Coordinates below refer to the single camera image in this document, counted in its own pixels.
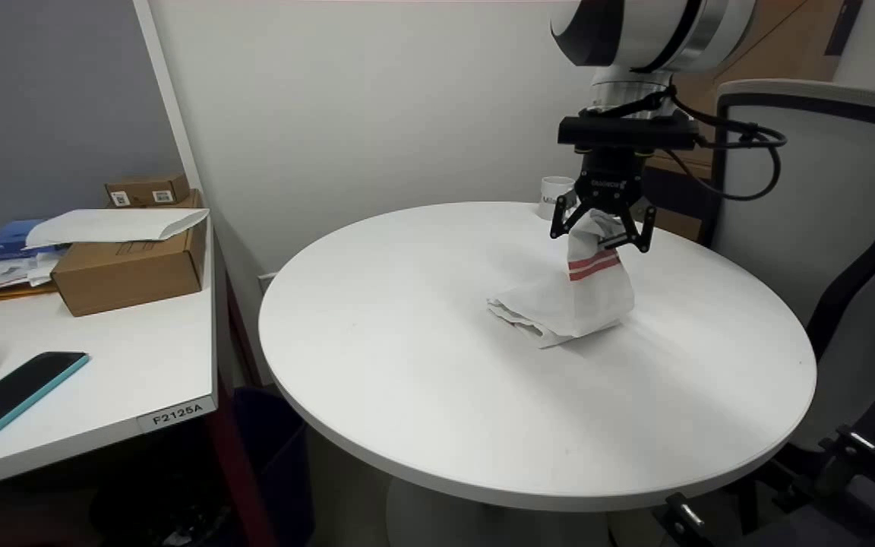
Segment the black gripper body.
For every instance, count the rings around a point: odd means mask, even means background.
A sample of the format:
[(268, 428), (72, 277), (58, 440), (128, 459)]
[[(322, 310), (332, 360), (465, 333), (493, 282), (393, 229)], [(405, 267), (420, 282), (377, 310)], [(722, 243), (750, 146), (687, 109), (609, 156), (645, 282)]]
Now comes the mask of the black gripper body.
[(573, 195), (588, 209), (630, 215), (645, 197), (641, 189), (645, 157), (630, 148), (594, 148), (583, 156)]

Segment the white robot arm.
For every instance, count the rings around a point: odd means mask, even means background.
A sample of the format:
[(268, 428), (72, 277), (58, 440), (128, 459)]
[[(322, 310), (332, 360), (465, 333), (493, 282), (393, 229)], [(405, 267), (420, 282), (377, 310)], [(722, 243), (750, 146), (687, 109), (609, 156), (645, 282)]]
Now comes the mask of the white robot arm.
[(580, 172), (554, 204), (554, 240), (595, 221), (605, 250), (649, 250), (657, 207), (632, 215), (646, 157), (701, 146), (672, 77), (722, 67), (755, 15), (758, 0), (558, 0), (551, 20), (556, 50), (580, 71), (605, 71), (605, 78), (595, 100), (556, 132), (580, 156)]

